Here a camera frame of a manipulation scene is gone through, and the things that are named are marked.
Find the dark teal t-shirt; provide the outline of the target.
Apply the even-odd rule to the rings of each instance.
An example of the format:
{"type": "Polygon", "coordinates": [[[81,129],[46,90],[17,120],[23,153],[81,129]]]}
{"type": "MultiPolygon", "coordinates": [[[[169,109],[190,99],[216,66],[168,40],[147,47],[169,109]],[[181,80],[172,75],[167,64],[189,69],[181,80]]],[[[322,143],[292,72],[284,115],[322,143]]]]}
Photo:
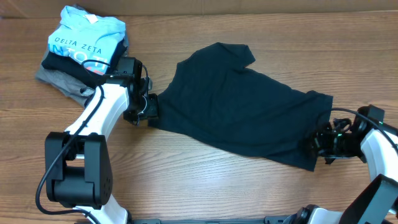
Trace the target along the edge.
{"type": "Polygon", "coordinates": [[[247,45],[217,42],[179,62],[159,95],[153,128],[184,134],[219,149],[313,171],[317,154],[304,140],[333,97],[301,92],[250,69],[247,45]]]}

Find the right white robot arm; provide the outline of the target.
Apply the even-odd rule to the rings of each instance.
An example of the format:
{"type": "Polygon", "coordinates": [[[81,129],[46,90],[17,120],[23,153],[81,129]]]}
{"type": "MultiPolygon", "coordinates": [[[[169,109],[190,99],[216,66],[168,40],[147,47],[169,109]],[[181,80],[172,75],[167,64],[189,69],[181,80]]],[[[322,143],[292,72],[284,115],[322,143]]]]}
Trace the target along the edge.
{"type": "Polygon", "coordinates": [[[388,213],[397,214],[397,128],[381,117],[358,114],[354,121],[336,120],[315,132],[310,147],[327,164],[360,158],[371,182],[343,212],[308,205],[286,223],[385,223],[388,213]]]}

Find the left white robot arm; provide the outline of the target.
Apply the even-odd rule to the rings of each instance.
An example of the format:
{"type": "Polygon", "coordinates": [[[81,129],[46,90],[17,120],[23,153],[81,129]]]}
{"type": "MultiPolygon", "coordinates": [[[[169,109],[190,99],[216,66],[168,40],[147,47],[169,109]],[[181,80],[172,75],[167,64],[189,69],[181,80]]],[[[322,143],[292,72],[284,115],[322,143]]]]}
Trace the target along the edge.
{"type": "Polygon", "coordinates": [[[113,173],[107,140],[120,116],[132,124],[156,118],[156,94],[105,83],[81,116],[63,132],[45,140],[45,174],[37,195],[64,206],[61,214],[82,213],[91,223],[132,223],[130,212],[112,195],[113,173]]]}

